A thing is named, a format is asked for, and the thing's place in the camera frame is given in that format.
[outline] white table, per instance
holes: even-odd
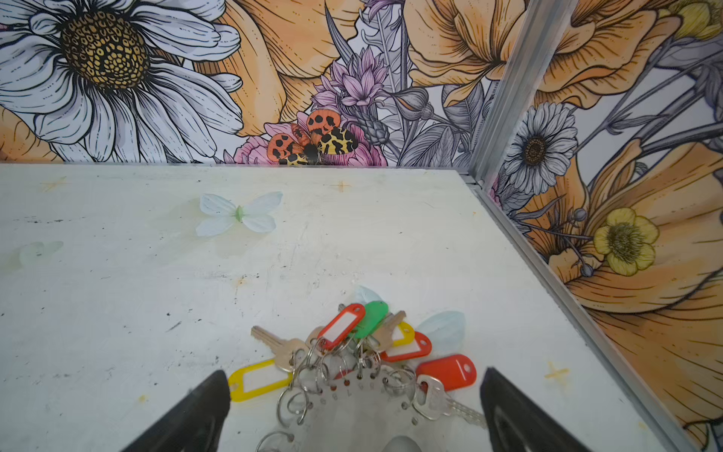
[[[275,190],[273,233],[194,236],[202,193]],[[0,237],[3,452],[118,450],[213,370],[270,358],[253,325],[305,338],[357,284],[413,326],[465,312],[479,377],[496,367],[591,449],[662,450],[454,171],[3,165]],[[478,387],[454,396],[479,409]],[[232,404],[220,450],[252,451],[277,396]],[[450,451],[491,450],[457,421]]]

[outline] butterfly decal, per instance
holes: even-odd
[[[276,229],[276,222],[268,213],[281,204],[281,196],[281,192],[267,193],[242,207],[218,195],[203,195],[201,211],[211,218],[198,225],[196,235],[216,236],[228,231],[234,223],[243,223],[253,232],[271,232]]]
[[[357,138],[341,128],[341,116],[334,110],[314,110],[309,115],[308,132],[291,124],[291,134],[271,137],[268,158],[280,165],[321,165],[325,155],[349,154],[359,146]]]

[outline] floral wall panel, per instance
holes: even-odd
[[[723,437],[722,6],[580,0],[490,192],[710,451]]]
[[[0,156],[466,168],[525,16],[487,3],[0,0]]]

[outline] daisy center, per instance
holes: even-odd
[[[535,166],[542,163],[545,153],[547,153],[547,145],[540,137],[532,137],[525,145],[523,157],[525,163],[529,166]]]
[[[100,88],[134,88],[148,70],[143,36],[110,12],[88,12],[71,20],[60,40],[70,67]]]
[[[607,233],[607,241],[612,252],[627,263],[635,262],[643,247],[643,235],[630,223],[620,223],[611,227]]]

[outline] white daisy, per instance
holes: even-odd
[[[0,105],[66,161],[207,161],[211,127],[235,134],[239,32],[212,24],[224,0],[0,0]]]
[[[555,177],[570,167],[578,130],[569,108],[559,103],[531,107],[522,120],[503,171],[509,184],[525,194],[539,195],[555,185]]]

